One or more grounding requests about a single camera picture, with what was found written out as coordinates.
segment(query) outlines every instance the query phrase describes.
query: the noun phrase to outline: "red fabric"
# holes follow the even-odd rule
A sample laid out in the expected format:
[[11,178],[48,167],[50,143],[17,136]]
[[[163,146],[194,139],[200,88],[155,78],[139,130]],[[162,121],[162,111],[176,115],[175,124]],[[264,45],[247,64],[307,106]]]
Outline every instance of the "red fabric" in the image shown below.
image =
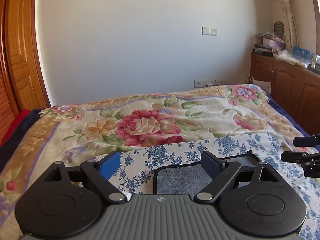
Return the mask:
[[14,130],[18,127],[18,125],[22,122],[22,120],[30,113],[30,110],[23,110],[14,121],[11,123],[9,129],[7,130],[6,134],[4,135],[0,146],[4,145],[4,143],[10,138],[13,134]]

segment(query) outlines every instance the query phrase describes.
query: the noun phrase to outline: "stack of books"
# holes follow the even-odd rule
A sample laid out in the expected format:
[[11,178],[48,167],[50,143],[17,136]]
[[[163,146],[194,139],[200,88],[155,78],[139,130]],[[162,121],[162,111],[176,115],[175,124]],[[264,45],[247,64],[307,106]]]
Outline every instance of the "stack of books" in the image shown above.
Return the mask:
[[272,48],[261,44],[255,44],[252,52],[262,56],[273,57]]

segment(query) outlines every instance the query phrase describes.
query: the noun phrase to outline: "blue floral fabric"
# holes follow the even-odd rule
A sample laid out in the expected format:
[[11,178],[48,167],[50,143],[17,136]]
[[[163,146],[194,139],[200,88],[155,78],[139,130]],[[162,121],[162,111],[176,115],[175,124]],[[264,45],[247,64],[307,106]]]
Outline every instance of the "blue floral fabric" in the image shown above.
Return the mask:
[[269,163],[306,203],[307,218],[300,236],[305,240],[320,239],[320,185],[315,179],[305,178],[299,165],[281,161],[281,153],[290,149],[269,133],[159,145],[124,152],[121,153],[121,167],[110,182],[126,192],[152,194],[153,173],[161,166],[197,162],[204,150],[222,158],[243,154],[250,149],[260,160]]

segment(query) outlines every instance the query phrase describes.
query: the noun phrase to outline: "gray ribbed panel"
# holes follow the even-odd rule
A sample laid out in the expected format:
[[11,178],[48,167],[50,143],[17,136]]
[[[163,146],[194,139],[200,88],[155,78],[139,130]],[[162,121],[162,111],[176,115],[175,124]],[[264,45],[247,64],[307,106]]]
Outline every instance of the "gray ribbed panel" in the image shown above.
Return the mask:
[[[254,240],[226,225],[214,207],[200,205],[188,195],[134,194],[122,205],[108,207],[90,229],[69,240]],[[299,240],[294,234],[279,240]],[[23,240],[35,240],[31,236]]]

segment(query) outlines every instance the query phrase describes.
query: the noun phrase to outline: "silver screw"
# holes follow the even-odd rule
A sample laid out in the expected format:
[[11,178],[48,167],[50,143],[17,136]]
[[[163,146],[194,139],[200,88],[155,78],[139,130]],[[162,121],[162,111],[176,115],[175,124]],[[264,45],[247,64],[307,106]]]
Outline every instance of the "silver screw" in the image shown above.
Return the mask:
[[112,201],[120,202],[125,199],[125,195],[123,195],[122,193],[111,193],[109,195],[109,199]]
[[200,192],[197,194],[197,199],[202,201],[209,201],[212,199],[212,195],[208,192]]

